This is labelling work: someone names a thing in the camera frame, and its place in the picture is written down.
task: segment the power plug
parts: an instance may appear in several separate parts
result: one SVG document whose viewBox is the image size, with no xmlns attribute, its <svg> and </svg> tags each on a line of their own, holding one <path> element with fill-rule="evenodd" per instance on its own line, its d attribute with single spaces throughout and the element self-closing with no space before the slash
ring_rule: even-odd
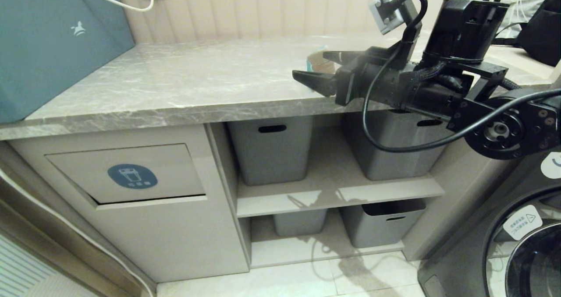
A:
<svg viewBox="0 0 561 297">
<path fill-rule="evenodd" d="M 376 25 L 382 34 L 386 34 L 391 30 L 403 24 L 403 16 L 399 10 L 387 9 L 392 0 L 370 0 L 369 8 L 372 16 L 376 21 Z"/>
</svg>

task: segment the floor tile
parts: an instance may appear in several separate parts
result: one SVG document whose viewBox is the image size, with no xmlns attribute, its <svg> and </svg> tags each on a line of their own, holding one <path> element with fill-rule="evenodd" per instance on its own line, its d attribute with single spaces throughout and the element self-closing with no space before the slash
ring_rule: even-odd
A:
<svg viewBox="0 0 561 297">
<path fill-rule="evenodd" d="M 329 261 L 161 283 L 158 297 L 327 297 L 337 295 Z"/>
<path fill-rule="evenodd" d="M 400 251 L 329 260 L 339 294 L 417 284 L 419 261 Z"/>
<path fill-rule="evenodd" d="M 349 293 L 347 295 L 339 295 L 337 297 L 425 297 L 425 294 L 423 293 L 421 286 L 417 284 L 365 291 L 362 293 Z"/>
</svg>

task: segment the small box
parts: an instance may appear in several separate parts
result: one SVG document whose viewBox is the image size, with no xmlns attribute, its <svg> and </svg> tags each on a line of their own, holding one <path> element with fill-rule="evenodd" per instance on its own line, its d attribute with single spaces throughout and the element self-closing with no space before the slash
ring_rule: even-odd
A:
<svg viewBox="0 0 561 297">
<path fill-rule="evenodd" d="M 452 134 L 441 121 L 399 110 L 368 112 L 367 123 L 371 136 L 382 145 L 391 147 L 420 145 Z M 376 149 L 364 135 L 361 113 L 344 116 L 343 133 L 369 180 L 425 175 L 445 147 L 412 153 L 391 153 Z"/>
<path fill-rule="evenodd" d="M 228 129 L 247 185 L 306 177 L 312 116 L 228 122 Z"/>
<path fill-rule="evenodd" d="M 354 247 L 394 244 L 425 212 L 422 199 L 355 205 L 339 209 Z"/>
<path fill-rule="evenodd" d="M 327 209 L 273 215 L 275 231 L 281 237 L 295 237 L 320 233 Z"/>
</svg>

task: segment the white wall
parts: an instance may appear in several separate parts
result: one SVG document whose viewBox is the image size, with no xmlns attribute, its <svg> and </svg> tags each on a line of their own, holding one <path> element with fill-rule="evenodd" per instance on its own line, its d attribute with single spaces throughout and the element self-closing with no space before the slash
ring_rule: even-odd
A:
<svg viewBox="0 0 561 297">
<path fill-rule="evenodd" d="M 146 6 L 149 0 L 123 0 Z M 377 30 L 368 0 L 156 0 L 126 11 L 137 43 Z"/>
</svg>

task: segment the gray countertop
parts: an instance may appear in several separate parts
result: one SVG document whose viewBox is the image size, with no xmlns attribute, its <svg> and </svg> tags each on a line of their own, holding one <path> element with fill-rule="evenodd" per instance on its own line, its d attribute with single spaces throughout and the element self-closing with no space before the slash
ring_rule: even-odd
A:
<svg viewBox="0 0 561 297">
<path fill-rule="evenodd" d="M 361 51 L 372 45 L 388 47 L 400 35 L 395 31 L 384 37 L 360 33 L 140 44 L 25 120 L 0 125 L 0 140 L 358 111 L 361 101 L 339 107 L 333 98 L 294 81 L 292 70 L 305 70 L 306 56 L 323 45 Z M 413 61 L 421 59 L 428 35 L 421 34 Z M 553 67 L 518 49 L 492 47 L 485 61 L 508 67 L 507 77 L 525 87 L 551 83 Z M 386 108 L 372 105 L 373 110 Z"/>
</svg>

